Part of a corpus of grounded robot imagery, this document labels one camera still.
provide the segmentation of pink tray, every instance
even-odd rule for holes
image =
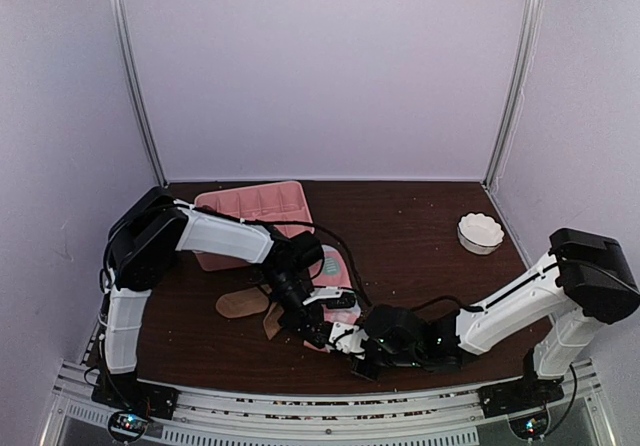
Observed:
[[[297,181],[203,193],[196,198],[195,205],[208,206],[215,211],[237,218],[311,222],[311,213],[302,185]],[[303,231],[313,231],[312,228],[295,225],[277,226],[277,228],[289,238]],[[196,253],[196,258],[205,271],[247,266],[247,263],[240,259],[217,254]]]

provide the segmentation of white wall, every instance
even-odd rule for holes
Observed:
[[[524,109],[497,197],[531,258],[560,227],[617,238],[640,279],[640,0],[545,0]],[[590,349],[638,444],[640,313]]]
[[[107,228],[152,185],[108,0],[0,0],[0,435],[86,345]]]
[[[524,0],[125,0],[171,180],[483,177]]]

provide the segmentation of vertical metal post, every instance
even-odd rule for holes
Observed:
[[[133,110],[142,136],[142,142],[147,153],[147,157],[151,162],[151,167],[153,168],[153,173],[156,177],[157,183],[160,186],[166,186],[167,180],[165,178],[164,171],[162,170],[162,165],[160,164],[158,149],[156,148],[156,143],[153,140],[153,134],[151,133],[151,127],[149,126],[149,117],[147,116],[147,110],[142,99],[142,90],[140,89],[140,80],[138,78],[138,72],[133,58],[133,49],[131,47],[131,38],[129,36],[124,0],[111,0],[111,7],[113,8],[113,15],[116,21],[116,29],[118,30],[118,39],[120,40],[120,50],[122,52],[122,58],[124,60],[127,75],[129,95],[131,96],[131,103],[133,104]]]
[[[540,19],[541,5],[542,0],[526,0],[525,2],[522,29],[520,30],[520,42],[518,43],[509,94],[502,113],[500,130],[498,131],[496,144],[491,155],[491,161],[489,162],[489,169],[483,182],[485,188],[489,191],[492,191],[495,185],[499,168],[504,159],[509,136],[517,120],[516,112],[518,110],[519,98],[524,85],[526,72],[531,60],[536,30]]]

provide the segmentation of dark wood tabletop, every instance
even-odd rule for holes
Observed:
[[[199,193],[234,186],[183,183],[171,189],[192,201]],[[497,218],[479,184],[306,181],[303,187],[313,220],[352,249],[374,303],[411,307],[443,294],[472,303],[525,269],[508,237],[489,256],[475,256],[458,243],[462,215],[483,212]],[[527,350],[550,328],[548,320],[539,321],[459,372],[389,369],[377,382],[367,382],[350,373],[348,358],[314,352],[285,331],[268,341],[262,314],[227,320],[216,312],[222,294],[254,280],[251,268],[207,273],[192,253],[179,253],[147,304],[138,346],[140,377],[254,393],[420,390],[517,376]],[[420,314],[436,319],[452,308],[441,304]]]

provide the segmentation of robotic arm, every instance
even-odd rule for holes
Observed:
[[[356,375],[374,380],[382,367],[452,371],[551,313],[562,312],[547,338],[525,358],[522,378],[482,388],[486,416],[562,398],[571,361],[604,324],[633,313],[640,296],[613,239],[561,229],[551,249],[522,276],[488,298],[436,321],[406,308],[377,305],[357,325],[329,323],[322,305],[349,308],[348,290],[314,289],[307,269],[323,258],[310,232],[282,236],[268,223],[244,222],[175,200],[153,188],[111,229],[105,250],[101,311],[101,381],[93,399],[170,418],[177,392],[136,378],[136,347],[144,307],[174,251],[201,251],[259,265],[282,305],[281,325],[311,343],[348,354]]]

